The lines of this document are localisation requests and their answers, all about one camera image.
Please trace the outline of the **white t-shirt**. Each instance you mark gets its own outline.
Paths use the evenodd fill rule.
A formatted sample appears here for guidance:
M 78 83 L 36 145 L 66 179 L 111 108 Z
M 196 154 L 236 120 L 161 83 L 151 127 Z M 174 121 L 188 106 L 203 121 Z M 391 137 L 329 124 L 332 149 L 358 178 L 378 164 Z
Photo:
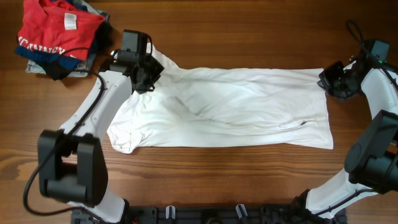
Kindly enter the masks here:
M 294 144 L 333 148 L 320 69 L 163 66 L 152 92 L 132 94 L 107 130 L 112 147 L 236 147 Z

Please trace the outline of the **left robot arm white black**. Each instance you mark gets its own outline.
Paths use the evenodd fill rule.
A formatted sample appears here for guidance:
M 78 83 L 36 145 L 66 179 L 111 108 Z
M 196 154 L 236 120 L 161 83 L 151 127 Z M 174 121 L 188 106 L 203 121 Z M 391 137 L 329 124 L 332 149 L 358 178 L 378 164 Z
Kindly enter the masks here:
M 128 57 L 121 50 L 108 60 L 76 113 L 39 136 L 34 176 L 42 196 L 70 204 L 88 222 L 128 222 L 128 202 L 108 189 L 101 144 L 121 105 L 133 93 L 154 91 L 163 69 L 152 53 Z

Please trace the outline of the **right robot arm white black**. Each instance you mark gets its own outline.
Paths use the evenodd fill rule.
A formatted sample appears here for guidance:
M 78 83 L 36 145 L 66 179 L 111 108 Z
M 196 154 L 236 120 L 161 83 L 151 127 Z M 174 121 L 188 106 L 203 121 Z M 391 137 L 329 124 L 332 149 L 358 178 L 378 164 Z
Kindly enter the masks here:
M 388 50 L 383 40 L 362 40 L 348 68 L 336 62 L 321 72 L 318 85 L 329 95 L 340 100 L 358 93 L 366 97 L 371 124 L 348 151 L 339 173 L 272 217 L 286 223 L 344 223 L 346 207 L 397 190 L 397 154 L 388 150 L 397 143 L 397 67 L 386 62 Z

